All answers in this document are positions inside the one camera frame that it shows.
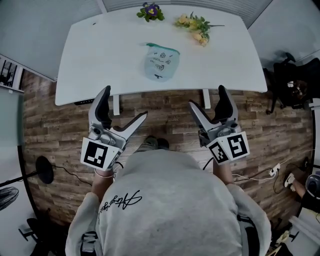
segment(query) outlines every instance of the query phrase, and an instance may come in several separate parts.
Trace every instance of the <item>table leg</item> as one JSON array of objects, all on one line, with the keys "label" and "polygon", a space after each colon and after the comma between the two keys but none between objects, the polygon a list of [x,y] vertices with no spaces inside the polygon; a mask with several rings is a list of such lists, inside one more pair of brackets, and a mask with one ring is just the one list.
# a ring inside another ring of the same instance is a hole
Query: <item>table leg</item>
[{"label": "table leg", "polygon": [[119,94],[113,95],[113,115],[114,116],[119,116],[120,115]]},{"label": "table leg", "polygon": [[203,89],[202,93],[203,93],[203,100],[204,100],[204,108],[206,110],[211,109],[209,89]]}]

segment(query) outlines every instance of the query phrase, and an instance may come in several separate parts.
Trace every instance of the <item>white cable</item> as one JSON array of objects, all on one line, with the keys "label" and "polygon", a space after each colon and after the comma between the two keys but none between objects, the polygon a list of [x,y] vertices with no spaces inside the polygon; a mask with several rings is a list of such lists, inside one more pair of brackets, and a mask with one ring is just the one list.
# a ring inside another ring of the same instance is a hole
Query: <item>white cable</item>
[{"label": "white cable", "polygon": [[247,180],[254,180],[254,181],[265,181],[265,180],[272,180],[276,175],[273,175],[272,177],[269,177],[269,178],[263,178],[263,179],[257,179],[257,178],[249,178],[249,177],[244,177],[244,176],[241,176],[239,174],[235,174],[233,173],[232,175],[234,176],[239,176],[241,178],[245,178]]},{"label": "white cable", "polygon": [[296,155],[299,155],[299,154],[302,154],[302,153],[305,153],[305,152],[314,151],[314,150],[316,150],[316,149],[314,148],[314,149],[310,149],[310,150],[305,150],[305,151],[302,151],[302,152],[298,152],[298,153],[294,154],[293,156],[289,157],[287,160],[281,162],[280,165],[288,162],[291,158],[295,157]]}]

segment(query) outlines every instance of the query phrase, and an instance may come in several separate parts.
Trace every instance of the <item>black stand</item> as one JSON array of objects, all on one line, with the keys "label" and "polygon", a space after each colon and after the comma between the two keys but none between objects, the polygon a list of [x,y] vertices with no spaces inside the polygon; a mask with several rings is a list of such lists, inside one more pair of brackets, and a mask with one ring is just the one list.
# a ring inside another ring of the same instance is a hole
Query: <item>black stand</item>
[{"label": "black stand", "polygon": [[35,162],[36,171],[29,173],[27,175],[23,175],[19,178],[14,178],[12,180],[7,180],[6,182],[0,183],[0,188],[7,186],[9,184],[19,182],[22,180],[26,180],[29,177],[38,175],[39,179],[44,184],[50,184],[54,180],[54,171],[52,169],[52,165],[47,158],[44,156],[39,156]]}]

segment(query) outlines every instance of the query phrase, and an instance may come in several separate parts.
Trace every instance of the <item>white table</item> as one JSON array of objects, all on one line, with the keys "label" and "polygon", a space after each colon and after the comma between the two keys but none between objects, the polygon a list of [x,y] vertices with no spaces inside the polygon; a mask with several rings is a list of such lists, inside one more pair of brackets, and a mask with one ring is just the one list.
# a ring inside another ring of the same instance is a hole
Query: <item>white table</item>
[{"label": "white table", "polygon": [[[61,58],[55,104],[89,100],[111,86],[113,111],[119,115],[119,95],[201,89],[210,108],[208,89],[266,92],[267,86],[254,43],[239,16],[181,5],[161,5],[164,21],[138,18],[139,7],[116,10],[71,26]],[[182,13],[203,16],[211,25],[210,42],[202,47],[185,29],[173,26]],[[144,74],[144,60],[155,43],[180,52],[172,79],[158,82]]]}]

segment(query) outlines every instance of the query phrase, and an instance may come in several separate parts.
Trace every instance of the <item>person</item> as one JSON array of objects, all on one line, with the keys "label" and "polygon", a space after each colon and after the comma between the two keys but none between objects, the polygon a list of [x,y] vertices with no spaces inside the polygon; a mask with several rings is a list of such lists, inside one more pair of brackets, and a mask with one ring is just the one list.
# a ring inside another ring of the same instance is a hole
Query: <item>person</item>
[{"label": "person", "polygon": [[69,227],[67,256],[266,255],[271,225],[229,164],[213,174],[149,136],[112,175],[100,170]]},{"label": "person", "polygon": [[285,178],[283,186],[285,188],[291,189],[293,192],[296,192],[301,198],[301,206],[312,210],[316,213],[320,213],[320,199],[319,199],[319,189],[317,188],[316,180],[320,180],[319,176],[314,174],[308,177],[312,178],[308,183],[308,190],[304,185],[302,185],[297,179],[295,175],[290,172]]}]

